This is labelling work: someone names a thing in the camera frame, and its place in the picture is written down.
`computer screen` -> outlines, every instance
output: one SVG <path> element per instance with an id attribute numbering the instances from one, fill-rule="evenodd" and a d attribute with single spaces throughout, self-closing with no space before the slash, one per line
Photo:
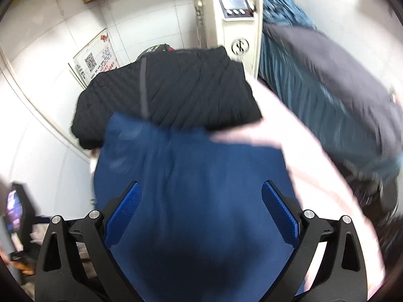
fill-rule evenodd
<path id="1" fill-rule="evenodd" d="M 246 0 L 221 0 L 222 6 L 225 9 L 233 10 L 233 9 L 248 9 L 248 5 Z"/>
<path id="2" fill-rule="evenodd" d="M 18 231 L 23 216 L 23 206 L 18 198 L 17 191 L 13 190 L 7 197 L 7 217 L 12 225 L 12 230 Z"/>

